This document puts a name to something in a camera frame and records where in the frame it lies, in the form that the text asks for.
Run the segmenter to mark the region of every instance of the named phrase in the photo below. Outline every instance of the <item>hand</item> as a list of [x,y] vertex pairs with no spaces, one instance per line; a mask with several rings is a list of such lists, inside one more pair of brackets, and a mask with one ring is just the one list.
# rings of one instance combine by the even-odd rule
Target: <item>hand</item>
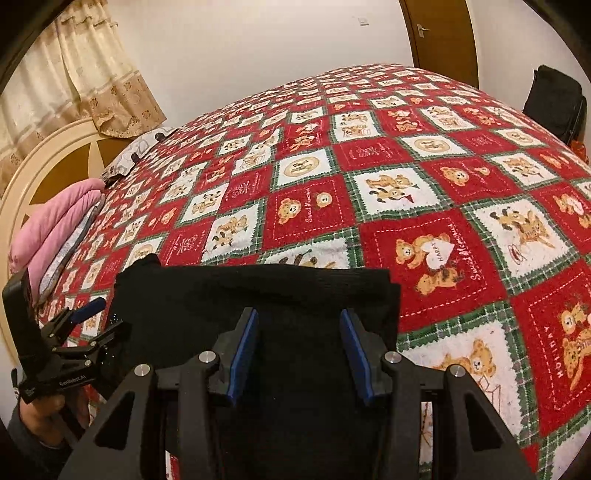
[[[69,404],[75,404],[73,413],[78,422],[84,428],[89,424],[88,398],[84,389],[79,388],[74,394],[75,398]],[[64,437],[57,426],[51,420],[54,413],[58,413],[66,405],[64,395],[52,395],[33,400],[29,405],[21,399],[19,411],[24,426],[34,436],[50,447],[59,446]]]

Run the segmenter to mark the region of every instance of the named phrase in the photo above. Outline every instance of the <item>red and white checkered quilt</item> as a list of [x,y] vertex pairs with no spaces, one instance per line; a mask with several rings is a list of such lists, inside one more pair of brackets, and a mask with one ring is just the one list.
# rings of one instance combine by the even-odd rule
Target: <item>red and white checkered quilt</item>
[[[590,174],[467,85],[398,65],[333,70],[155,146],[109,192],[42,320],[109,301],[117,273],[150,252],[165,265],[387,268],[403,285],[398,349],[464,365],[539,478],[558,478],[591,431]],[[425,405],[425,470],[430,417]]]

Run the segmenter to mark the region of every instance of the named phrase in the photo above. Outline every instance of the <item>gray pillowcase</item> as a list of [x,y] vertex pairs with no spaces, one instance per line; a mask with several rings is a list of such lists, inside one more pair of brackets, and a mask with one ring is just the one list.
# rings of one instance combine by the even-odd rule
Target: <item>gray pillowcase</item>
[[41,279],[41,284],[39,285],[39,305],[43,304],[49,295],[52,294],[58,280],[60,279],[61,273],[66,268],[66,265],[76,251],[76,248],[78,248],[78,246],[82,243],[82,240],[88,233],[90,226],[95,221],[104,205],[105,195],[101,195],[99,201],[89,208],[88,212],[86,212],[86,215],[84,215],[80,223],[78,223],[76,228],[74,228],[72,234],[61,246],[56,257],[53,259],[53,262],[51,262],[51,265],[49,265],[47,271]]

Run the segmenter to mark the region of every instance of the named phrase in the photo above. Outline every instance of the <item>curtain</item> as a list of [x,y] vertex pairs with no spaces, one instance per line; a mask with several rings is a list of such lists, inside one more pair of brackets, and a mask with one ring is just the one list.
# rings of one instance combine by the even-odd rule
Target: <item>curtain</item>
[[106,0],[77,0],[35,41],[0,96],[0,197],[27,154],[80,118],[129,138],[166,117],[125,53]]

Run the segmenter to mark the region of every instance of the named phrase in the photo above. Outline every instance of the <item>metal screw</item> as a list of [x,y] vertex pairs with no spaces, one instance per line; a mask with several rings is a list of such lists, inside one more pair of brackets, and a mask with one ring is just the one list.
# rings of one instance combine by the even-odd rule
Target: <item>metal screw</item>
[[384,358],[389,364],[399,364],[402,360],[402,355],[398,352],[386,352]]
[[150,373],[150,366],[146,364],[140,364],[134,368],[134,374],[138,377],[145,377]]
[[216,359],[216,352],[212,352],[211,350],[205,350],[199,354],[199,360],[202,361],[204,364],[209,364]]
[[466,369],[461,365],[452,365],[449,371],[454,377],[463,377],[466,375]]

